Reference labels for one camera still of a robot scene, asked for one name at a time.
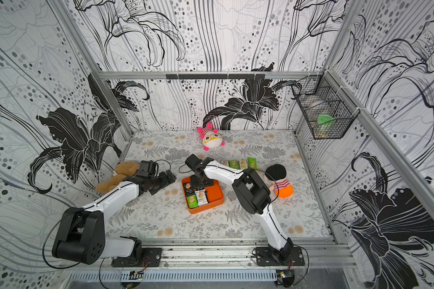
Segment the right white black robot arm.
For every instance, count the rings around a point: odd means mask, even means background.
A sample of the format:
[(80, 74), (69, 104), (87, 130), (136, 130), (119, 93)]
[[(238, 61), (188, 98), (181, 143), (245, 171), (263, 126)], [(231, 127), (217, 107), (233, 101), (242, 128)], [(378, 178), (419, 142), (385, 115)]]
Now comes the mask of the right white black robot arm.
[(188, 156), (185, 164), (194, 172), (199, 184), (218, 181), (232, 187), (241, 207), (254, 215), (262, 226), (273, 259), (279, 263), (288, 260), (294, 244), (285, 236), (273, 212), (269, 188), (254, 169), (233, 169), (209, 157), (201, 160), (194, 154)]

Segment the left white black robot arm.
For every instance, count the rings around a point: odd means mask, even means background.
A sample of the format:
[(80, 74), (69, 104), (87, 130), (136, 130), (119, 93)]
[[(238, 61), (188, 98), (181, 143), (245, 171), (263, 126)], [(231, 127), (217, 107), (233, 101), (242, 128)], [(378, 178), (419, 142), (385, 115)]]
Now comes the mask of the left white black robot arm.
[(81, 208), (68, 208), (60, 220), (52, 256), (87, 265), (107, 258), (113, 258), (113, 265), (116, 267), (147, 264), (148, 257), (138, 238), (108, 237), (106, 224), (130, 201), (145, 192), (154, 195), (173, 184), (176, 179), (170, 170), (151, 178), (144, 174), (126, 177), (96, 201)]

